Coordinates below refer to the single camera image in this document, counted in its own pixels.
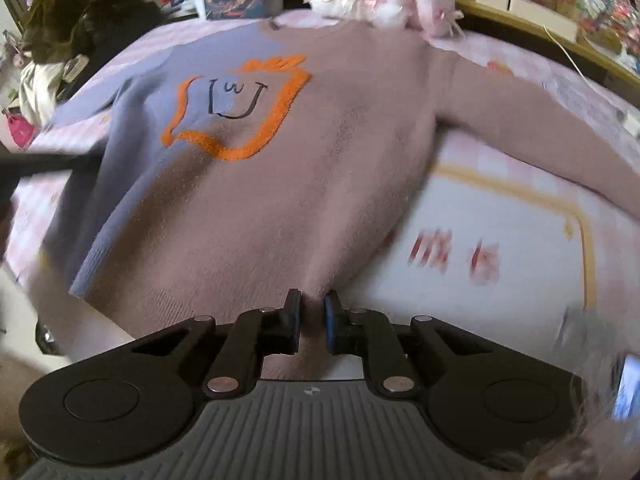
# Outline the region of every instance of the green object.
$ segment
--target green object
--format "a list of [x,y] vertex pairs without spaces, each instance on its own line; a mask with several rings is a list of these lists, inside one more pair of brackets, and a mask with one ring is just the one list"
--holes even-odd
[[22,35],[24,50],[31,50],[33,62],[67,61],[91,51],[93,41],[81,17],[96,1],[34,0]]

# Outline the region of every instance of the red chinese character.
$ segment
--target red chinese character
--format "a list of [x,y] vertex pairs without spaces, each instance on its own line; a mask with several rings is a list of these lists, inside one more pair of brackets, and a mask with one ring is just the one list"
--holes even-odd
[[487,247],[482,246],[482,240],[471,256],[469,276],[474,285],[487,285],[489,282],[497,282],[500,278],[500,258],[498,257],[498,244]]
[[424,231],[420,231],[420,234],[415,240],[411,254],[409,255],[409,264],[411,265],[417,258],[421,248],[424,248],[422,258],[420,259],[418,266],[425,266],[429,260],[431,260],[430,267],[438,267],[441,273],[445,273],[447,265],[449,264],[449,254],[451,252],[451,230],[443,233],[440,229],[436,229],[433,233],[425,234]]

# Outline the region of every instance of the pile of clothes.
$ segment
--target pile of clothes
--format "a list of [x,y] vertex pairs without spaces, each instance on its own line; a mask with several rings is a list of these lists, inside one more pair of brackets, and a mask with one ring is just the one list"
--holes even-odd
[[158,7],[144,0],[34,0],[26,23],[20,110],[43,126],[110,59],[156,27]]

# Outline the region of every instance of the gray ribbed base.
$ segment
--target gray ribbed base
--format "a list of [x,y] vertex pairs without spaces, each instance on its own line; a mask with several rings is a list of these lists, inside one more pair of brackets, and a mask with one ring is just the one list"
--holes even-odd
[[24,480],[476,480],[483,468],[444,446],[417,408],[364,381],[259,381],[210,402],[187,434],[139,462],[76,468],[41,459]]

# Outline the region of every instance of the sweater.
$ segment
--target sweater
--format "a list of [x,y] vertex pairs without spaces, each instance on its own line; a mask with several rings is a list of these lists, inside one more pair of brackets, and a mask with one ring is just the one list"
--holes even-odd
[[155,54],[52,123],[107,108],[102,167],[72,175],[47,234],[53,264],[133,336],[198,314],[233,322],[301,289],[301,356],[272,376],[319,373],[320,300],[407,210],[438,121],[640,218],[640,178],[587,124],[411,31],[252,23]]

